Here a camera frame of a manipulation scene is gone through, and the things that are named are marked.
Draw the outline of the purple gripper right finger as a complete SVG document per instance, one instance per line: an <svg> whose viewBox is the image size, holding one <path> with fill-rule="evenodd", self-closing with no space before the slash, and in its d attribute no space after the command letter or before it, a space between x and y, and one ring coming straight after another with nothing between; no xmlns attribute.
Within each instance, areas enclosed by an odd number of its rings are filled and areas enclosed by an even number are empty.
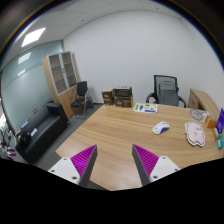
<svg viewBox="0 0 224 224"><path fill-rule="evenodd" d="M132 146L132 155L143 186L180 170L167 156L157 156L136 144Z"/></svg>

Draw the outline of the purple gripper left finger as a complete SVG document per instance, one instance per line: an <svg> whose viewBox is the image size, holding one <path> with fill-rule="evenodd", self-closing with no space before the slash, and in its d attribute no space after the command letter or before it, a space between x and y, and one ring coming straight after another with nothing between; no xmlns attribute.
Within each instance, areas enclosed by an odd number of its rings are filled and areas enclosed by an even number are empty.
<svg viewBox="0 0 224 224"><path fill-rule="evenodd" d="M97 146L90 146L71 158L62 157L49 172L81 187L87 187L97 155Z"/></svg>

